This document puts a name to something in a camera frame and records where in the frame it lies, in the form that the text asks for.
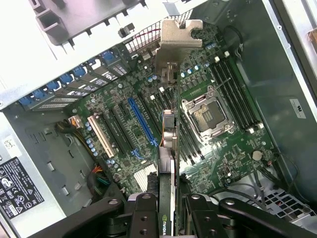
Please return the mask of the silver chipset heatsink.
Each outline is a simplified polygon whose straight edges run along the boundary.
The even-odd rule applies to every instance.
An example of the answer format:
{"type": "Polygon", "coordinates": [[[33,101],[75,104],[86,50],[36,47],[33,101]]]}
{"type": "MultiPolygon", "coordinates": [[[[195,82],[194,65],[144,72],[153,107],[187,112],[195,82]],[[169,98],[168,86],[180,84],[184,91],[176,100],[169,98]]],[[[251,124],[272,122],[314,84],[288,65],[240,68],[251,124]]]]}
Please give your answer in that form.
{"type": "Polygon", "coordinates": [[[155,169],[142,169],[138,172],[136,172],[133,177],[137,181],[137,184],[139,185],[140,189],[142,192],[147,191],[147,186],[148,186],[148,175],[150,173],[155,173],[157,174],[157,170],[155,169]]]}

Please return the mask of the green motherboard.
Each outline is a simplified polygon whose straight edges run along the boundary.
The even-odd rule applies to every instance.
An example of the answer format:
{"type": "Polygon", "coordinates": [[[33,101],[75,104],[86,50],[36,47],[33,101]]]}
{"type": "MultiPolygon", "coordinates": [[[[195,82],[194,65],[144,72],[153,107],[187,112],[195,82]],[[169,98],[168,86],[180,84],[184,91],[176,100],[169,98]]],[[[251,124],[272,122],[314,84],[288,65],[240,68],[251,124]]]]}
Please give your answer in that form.
{"type": "MultiPolygon", "coordinates": [[[[231,110],[217,86],[210,66],[214,57],[230,57],[240,83],[251,101],[252,108],[261,120],[256,106],[241,78],[233,58],[225,49],[225,41],[214,25],[206,23],[202,30],[193,35],[203,41],[200,49],[193,50],[180,67],[181,100],[192,100],[207,92],[208,86],[214,87],[221,95],[229,110],[234,127],[205,143],[200,143],[194,132],[205,159],[195,166],[190,165],[180,145],[180,175],[185,174],[195,192],[211,193],[234,182],[270,167],[278,156],[274,144],[264,128],[249,133],[238,127],[231,110]],[[263,152],[260,161],[254,161],[251,153],[263,152]]],[[[162,136],[162,111],[171,106],[171,90],[163,85],[160,77],[154,74],[154,59],[140,60],[135,70],[113,83],[84,97],[67,107],[69,122],[79,119],[83,126],[79,129],[82,140],[91,153],[103,159],[107,173],[125,195],[141,192],[133,175],[142,169],[158,168],[158,150],[162,136]],[[132,97],[147,122],[158,147],[150,144],[128,98],[132,97]],[[87,118],[95,116],[100,127],[115,152],[109,158],[93,131],[87,118]]]]}

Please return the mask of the black RAM slot row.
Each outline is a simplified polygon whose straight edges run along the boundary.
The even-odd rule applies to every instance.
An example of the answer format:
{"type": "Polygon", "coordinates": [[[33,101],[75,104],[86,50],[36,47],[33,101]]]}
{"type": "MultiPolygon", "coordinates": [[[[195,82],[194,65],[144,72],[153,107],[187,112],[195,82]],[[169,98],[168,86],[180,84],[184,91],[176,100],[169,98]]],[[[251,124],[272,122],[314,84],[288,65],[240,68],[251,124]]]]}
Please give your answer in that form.
{"type": "Polygon", "coordinates": [[[180,112],[180,139],[182,141],[181,150],[185,152],[186,157],[190,161],[191,166],[195,166],[205,157],[198,146],[197,140],[194,138],[193,130],[190,128],[183,112],[180,112]]]}
{"type": "Polygon", "coordinates": [[[230,57],[214,57],[210,66],[212,75],[222,92],[238,127],[249,133],[264,128],[263,123],[252,108],[251,101],[247,97],[232,65],[230,57]]]}

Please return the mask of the metal disk bay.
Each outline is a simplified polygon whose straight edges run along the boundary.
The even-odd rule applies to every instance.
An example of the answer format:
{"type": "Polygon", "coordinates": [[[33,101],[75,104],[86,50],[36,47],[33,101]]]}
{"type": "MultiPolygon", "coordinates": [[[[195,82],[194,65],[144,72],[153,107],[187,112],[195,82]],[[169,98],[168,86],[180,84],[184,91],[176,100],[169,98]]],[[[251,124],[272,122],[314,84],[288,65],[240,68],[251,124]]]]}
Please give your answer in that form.
{"type": "Polygon", "coordinates": [[[290,223],[317,216],[309,205],[302,203],[282,189],[265,194],[264,201],[270,214],[290,223]]]}

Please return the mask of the white expansion slot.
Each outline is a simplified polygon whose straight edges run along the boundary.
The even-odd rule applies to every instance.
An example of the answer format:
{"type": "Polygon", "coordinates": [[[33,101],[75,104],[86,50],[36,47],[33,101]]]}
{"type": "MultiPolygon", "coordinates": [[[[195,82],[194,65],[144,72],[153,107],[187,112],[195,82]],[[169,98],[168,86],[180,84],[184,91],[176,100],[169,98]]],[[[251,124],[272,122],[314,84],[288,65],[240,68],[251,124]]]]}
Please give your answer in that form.
{"type": "Polygon", "coordinates": [[[105,135],[104,131],[100,127],[97,119],[95,116],[90,116],[87,118],[88,122],[90,123],[93,131],[95,132],[98,140],[100,141],[104,151],[106,152],[109,158],[113,158],[115,156],[115,152],[108,140],[108,137],[105,135]]]}

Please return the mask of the blue expansion slot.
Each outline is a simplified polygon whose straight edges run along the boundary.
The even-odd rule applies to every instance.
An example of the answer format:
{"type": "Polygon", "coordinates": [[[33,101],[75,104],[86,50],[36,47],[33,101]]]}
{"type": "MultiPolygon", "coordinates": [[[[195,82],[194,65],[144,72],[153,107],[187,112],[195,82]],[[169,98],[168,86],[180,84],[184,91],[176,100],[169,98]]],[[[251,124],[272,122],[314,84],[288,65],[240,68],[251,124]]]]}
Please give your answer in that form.
{"type": "Polygon", "coordinates": [[[158,147],[157,140],[155,139],[154,135],[152,134],[147,122],[143,118],[141,112],[139,111],[139,108],[138,108],[136,102],[134,101],[134,99],[132,97],[128,98],[128,103],[129,103],[132,111],[134,112],[139,124],[141,125],[141,127],[142,127],[148,141],[150,142],[150,144],[155,146],[155,147],[158,147]]]}

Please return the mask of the metal CPU socket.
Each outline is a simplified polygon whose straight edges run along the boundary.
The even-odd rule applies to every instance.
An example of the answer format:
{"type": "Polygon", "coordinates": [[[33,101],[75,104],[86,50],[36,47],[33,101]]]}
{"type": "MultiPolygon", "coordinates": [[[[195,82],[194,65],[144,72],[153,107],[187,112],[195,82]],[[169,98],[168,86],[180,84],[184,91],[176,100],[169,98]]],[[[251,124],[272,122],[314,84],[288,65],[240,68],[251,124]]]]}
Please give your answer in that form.
{"type": "Polygon", "coordinates": [[[200,143],[231,130],[232,116],[220,93],[211,85],[207,92],[192,100],[181,100],[181,108],[200,143]]]}

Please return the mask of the grey power supply unit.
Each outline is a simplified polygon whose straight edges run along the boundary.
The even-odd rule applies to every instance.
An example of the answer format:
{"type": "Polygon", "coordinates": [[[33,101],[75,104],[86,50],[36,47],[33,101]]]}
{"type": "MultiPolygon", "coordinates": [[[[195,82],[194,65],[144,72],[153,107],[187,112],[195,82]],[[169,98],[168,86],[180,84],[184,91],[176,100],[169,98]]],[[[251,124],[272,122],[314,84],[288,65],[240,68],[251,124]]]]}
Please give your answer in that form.
{"type": "Polygon", "coordinates": [[[94,161],[76,136],[55,128],[58,121],[66,119],[64,111],[0,111],[1,129],[12,129],[21,151],[34,163],[64,215],[69,216],[92,202],[87,178],[94,161]]]}

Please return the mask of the blue card retainer row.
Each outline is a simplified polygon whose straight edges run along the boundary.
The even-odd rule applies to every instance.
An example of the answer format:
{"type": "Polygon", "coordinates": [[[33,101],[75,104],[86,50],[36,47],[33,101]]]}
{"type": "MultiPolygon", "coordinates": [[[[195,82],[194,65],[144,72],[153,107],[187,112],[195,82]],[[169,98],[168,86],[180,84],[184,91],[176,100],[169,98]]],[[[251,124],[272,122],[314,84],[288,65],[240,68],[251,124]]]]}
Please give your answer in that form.
{"type": "Polygon", "coordinates": [[[118,56],[112,50],[102,52],[22,97],[18,103],[25,110],[62,109],[116,79],[106,67],[116,59],[118,56]]]}

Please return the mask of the dark grey PC case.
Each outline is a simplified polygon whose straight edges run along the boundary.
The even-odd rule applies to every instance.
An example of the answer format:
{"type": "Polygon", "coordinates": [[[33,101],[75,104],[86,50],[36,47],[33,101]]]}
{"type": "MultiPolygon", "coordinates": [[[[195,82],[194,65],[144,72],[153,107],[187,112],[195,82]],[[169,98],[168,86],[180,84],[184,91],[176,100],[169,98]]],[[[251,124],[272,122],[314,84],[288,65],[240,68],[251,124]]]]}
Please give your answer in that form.
{"type": "MultiPolygon", "coordinates": [[[[25,110],[18,100],[110,50],[118,56],[106,66],[116,76],[111,83],[133,72],[140,60],[150,58],[154,59],[154,74],[161,80],[156,55],[162,22],[175,20],[184,28],[187,20],[200,20],[203,26],[208,23],[218,28],[278,156],[270,167],[230,187],[208,194],[191,187],[191,192],[206,195],[214,204],[227,197],[252,204],[246,194],[264,200],[265,194],[282,189],[317,214],[317,52],[312,28],[299,26],[311,18],[302,0],[145,3],[56,46],[41,30],[28,0],[0,0],[0,111],[21,108],[40,112],[25,110]]],[[[46,111],[66,113],[67,119],[58,121],[55,128],[76,136],[94,161],[87,178],[90,205],[105,197],[129,201],[134,194],[145,193],[123,193],[107,173],[103,159],[94,156],[82,140],[82,122],[69,122],[68,106],[46,111]]],[[[70,215],[64,215],[34,163],[21,151],[12,129],[2,130],[3,125],[0,122],[0,236],[28,238],[70,215]]],[[[185,232],[186,204],[181,186],[179,177],[179,223],[172,238],[197,238],[185,232]]]]}

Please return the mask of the grey plastic parts rack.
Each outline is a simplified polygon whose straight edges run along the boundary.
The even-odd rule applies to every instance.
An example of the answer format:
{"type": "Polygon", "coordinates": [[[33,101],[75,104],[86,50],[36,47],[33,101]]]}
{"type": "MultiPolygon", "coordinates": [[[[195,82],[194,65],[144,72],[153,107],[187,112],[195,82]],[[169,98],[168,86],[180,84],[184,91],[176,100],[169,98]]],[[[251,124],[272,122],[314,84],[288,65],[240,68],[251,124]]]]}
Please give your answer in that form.
{"type": "Polygon", "coordinates": [[[28,0],[41,30],[58,46],[145,0],[28,0]]]}

